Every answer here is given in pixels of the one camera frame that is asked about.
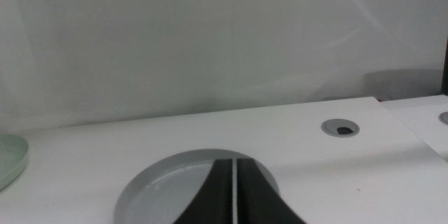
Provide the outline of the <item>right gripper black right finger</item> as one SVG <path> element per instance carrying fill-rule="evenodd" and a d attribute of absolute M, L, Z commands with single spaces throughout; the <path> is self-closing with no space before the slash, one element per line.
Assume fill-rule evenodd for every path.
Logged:
<path fill-rule="evenodd" d="M 281 199 L 253 159 L 237 160 L 237 219 L 243 224 L 305 224 Z"/>

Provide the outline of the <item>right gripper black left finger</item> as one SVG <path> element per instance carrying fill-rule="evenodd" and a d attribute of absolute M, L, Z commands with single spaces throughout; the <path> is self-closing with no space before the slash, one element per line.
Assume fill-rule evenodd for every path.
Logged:
<path fill-rule="evenodd" d="M 202 187 L 174 223 L 229 224 L 232 206 L 232 160 L 215 160 Z"/>

